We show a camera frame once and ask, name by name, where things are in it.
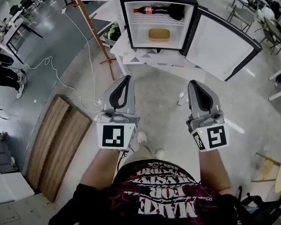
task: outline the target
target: fridge shelf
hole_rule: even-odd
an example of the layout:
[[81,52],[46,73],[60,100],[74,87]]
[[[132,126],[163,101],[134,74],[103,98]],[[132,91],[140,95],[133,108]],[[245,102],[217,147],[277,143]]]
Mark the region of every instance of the fridge shelf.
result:
[[184,26],[184,18],[177,21],[168,14],[133,14],[133,24],[166,24],[174,26]]

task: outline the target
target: open fridge door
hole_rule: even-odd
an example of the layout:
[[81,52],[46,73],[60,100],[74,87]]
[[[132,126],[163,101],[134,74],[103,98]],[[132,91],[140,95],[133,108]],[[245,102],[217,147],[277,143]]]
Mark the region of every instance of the open fridge door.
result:
[[190,26],[182,55],[222,81],[262,50],[255,39],[204,7],[194,10]]

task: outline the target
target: mini fridge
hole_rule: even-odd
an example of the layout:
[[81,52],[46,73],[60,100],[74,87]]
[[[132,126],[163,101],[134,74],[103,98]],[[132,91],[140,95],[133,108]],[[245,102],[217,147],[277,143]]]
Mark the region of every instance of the mini fridge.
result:
[[[134,13],[141,7],[184,6],[180,21],[169,14]],[[197,0],[121,0],[130,45],[175,49],[194,65],[227,81],[261,50],[260,44],[225,19],[198,5]],[[150,29],[170,31],[166,42],[151,41]]]

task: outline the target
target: black t-shirt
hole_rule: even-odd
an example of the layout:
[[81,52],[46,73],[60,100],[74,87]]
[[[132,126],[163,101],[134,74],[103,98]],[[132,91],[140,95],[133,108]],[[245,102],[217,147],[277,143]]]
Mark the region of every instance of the black t-shirt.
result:
[[50,224],[237,224],[224,197],[174,164],[142,160],[124,165],[104,190],[79,184]]

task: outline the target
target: white shoe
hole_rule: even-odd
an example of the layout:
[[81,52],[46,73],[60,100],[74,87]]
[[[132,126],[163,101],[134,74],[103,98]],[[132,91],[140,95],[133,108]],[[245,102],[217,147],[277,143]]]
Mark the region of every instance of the white shoe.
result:
[[157,149],[155,151],[154,158],[161,160],[163,159],[163,157],[164,157],[164,150],[162,148]]
[[18,83],[20,83],[22,81],[22,76],[18,75]]
[[20,84],[20,89],[18,90],[18,93],[17,93],[17,99],[19,99],[19,98],[22,96],[24,87],[25,87],[24,84],[21,83],[21,84]]
[[140,131],[137,133],[137,141],[139,142],[139,144],[141,144],[142,142],[148,142],[147,141],[147,135]]

